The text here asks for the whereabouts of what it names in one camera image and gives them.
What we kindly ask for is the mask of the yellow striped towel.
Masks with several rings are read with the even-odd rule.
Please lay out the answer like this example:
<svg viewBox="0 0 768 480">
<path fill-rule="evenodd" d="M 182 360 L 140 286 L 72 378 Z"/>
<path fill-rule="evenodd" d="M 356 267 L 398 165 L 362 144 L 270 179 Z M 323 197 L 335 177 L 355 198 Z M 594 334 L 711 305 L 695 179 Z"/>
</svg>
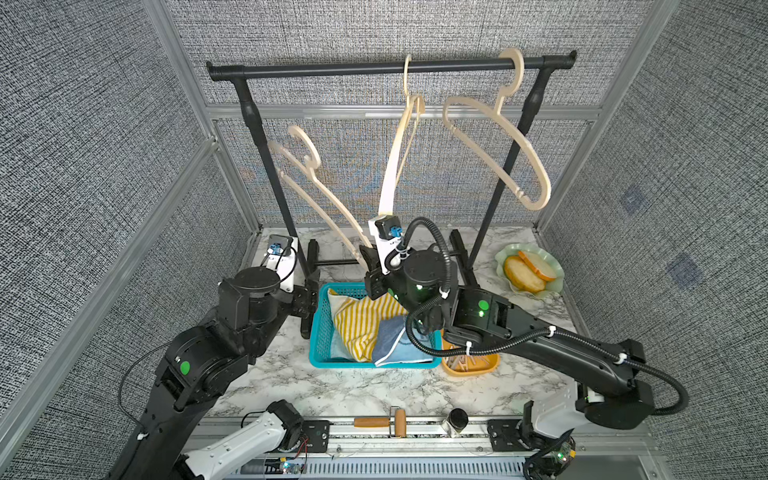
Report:
<svg viewBox="0 0 768 480">
<path fill-rule="evenodd" d="M 372 361 L 380 324 L 406 314 L 405 308 L 389 294 L 376 300 L 358 299 L 330 289 L 327 297 L 334 339 L 344 348 L 346 357 L 358 363 Z"/>
</svg>

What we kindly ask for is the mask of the dark blue hello towel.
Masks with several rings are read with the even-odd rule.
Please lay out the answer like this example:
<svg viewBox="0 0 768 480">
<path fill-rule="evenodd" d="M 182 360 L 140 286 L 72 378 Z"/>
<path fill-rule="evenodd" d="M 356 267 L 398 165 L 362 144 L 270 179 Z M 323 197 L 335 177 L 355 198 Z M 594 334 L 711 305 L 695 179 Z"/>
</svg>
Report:
<svg viewBox="0 0 768 480">
<path fill-rule="evenodd" d="M 426 364 L 433 357 L 415 347 L 406 333 L 406 317 L 397 316 L 379 325 L 372 353 L 376 367 L 407 364 Z"/>
</svg>

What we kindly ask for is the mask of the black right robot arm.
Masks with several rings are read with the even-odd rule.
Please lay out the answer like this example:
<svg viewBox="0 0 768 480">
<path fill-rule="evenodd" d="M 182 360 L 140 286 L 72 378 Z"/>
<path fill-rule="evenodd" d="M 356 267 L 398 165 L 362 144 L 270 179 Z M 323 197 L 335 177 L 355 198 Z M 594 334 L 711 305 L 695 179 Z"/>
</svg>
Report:
<svg viewBox="0 0 768 480">
<path fill-rule="evenodd" d="M 631 430 L 661 414 L 651 386 L 637 377 L 661 375 L 645 364 L 641 345 L 601 343 L 462 286 L 442 251 L 398 248 L 385 259 L 373 248 L 360 251 L 367 292 L 390 296 L 406 310 L 403 333 L 419 351 L 439 358 L 515 355 L 571 378 L 560 392 L 525 407 L 524 429 L 549 438 L 587 423 Z"/>
</svg>

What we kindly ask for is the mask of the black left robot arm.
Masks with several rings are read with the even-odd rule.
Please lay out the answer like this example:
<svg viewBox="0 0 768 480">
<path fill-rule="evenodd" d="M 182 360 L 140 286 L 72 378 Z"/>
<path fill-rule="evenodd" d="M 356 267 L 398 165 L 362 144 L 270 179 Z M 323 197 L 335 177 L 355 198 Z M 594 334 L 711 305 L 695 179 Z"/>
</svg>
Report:
<svg viewBox="0 0 768 480">
<path fill-rule="evenodd" d="M 109 479 L 223 479 L 256 456 L 303 447 L 304 419 L 285 400 L 207 447 L 186 451 L 199 422 L 266 353 L 285 320 L 317 309 L 317 283 L 285 288 L 276 271 L 249 267 L 218 286 L 218 303 L 196 326 L 160 346 L 143 413 Z"/>
</svg>

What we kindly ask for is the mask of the white right arm base mount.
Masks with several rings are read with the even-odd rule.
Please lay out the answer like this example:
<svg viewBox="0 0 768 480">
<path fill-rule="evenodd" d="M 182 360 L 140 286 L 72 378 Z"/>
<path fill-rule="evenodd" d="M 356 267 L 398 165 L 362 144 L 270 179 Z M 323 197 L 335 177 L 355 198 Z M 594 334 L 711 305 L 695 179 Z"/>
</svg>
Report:
<svg viewBox="0 0 768 480">
<path fill-rule="evenodd" d="M 517 426 L 520 442 L 530 450 L 538 449 L 566 431 L 586 425 L 585 414 L 576 408 L 578 388 L 575 381 L 570 381 L 543 400 L 527 402 Z"/>
</svg>

